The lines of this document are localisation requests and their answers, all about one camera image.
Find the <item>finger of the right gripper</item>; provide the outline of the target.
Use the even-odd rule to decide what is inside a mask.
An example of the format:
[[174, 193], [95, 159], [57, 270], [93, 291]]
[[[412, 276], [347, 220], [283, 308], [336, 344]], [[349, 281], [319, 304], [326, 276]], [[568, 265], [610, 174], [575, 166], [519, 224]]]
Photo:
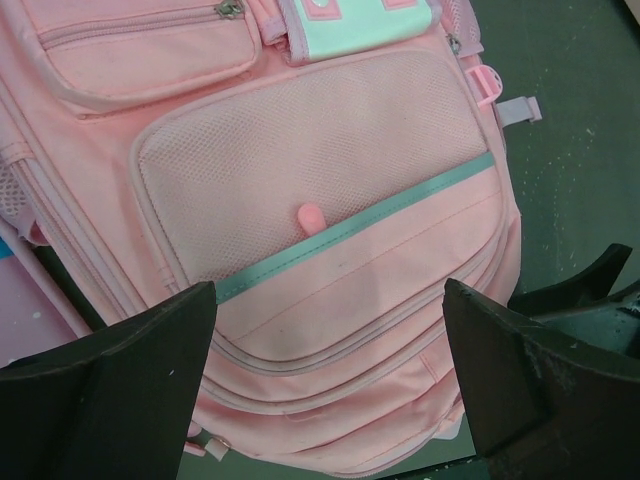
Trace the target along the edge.
[[535, 291], [514, 294], [508, 308], [522, 315], [547, 315], [602, 300], [611, 293], [632, 251], [629, 246], [611, 244], [574, 276]]

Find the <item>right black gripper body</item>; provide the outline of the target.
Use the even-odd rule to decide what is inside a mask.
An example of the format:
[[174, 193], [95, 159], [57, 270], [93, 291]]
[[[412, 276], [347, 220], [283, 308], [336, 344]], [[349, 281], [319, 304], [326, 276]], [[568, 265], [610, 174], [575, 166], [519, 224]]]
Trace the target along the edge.
[[639, 282], [592, 302], [541, 316], [535, 321], [589, 345], [639, 357]]

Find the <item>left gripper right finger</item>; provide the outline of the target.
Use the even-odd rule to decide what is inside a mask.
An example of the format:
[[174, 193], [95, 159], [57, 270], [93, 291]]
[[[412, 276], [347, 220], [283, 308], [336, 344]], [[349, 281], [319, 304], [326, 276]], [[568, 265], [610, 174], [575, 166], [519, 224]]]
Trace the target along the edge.
[[635, 479], [639, 357], [449, 280], [443, 310], [478, 455], [494, 479]]

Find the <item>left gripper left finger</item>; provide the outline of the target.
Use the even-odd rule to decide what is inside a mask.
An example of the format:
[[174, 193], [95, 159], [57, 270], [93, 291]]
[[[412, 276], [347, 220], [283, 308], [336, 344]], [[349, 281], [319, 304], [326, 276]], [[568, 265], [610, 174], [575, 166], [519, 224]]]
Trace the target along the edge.
[[216, 315], [203, 282], [2, 368], [2, 478], [176, 478]]

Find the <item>pink student backpack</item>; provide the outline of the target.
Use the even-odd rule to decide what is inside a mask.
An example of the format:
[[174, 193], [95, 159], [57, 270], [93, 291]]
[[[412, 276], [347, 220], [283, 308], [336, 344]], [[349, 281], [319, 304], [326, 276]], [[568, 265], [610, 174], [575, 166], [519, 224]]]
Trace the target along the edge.
[[521, 220], [467, 1], [5, 1], [13, 223], [107, 324], [199, 282], [192, 454], [374, 475], [464, 414], [448, 279], [507, 301]]

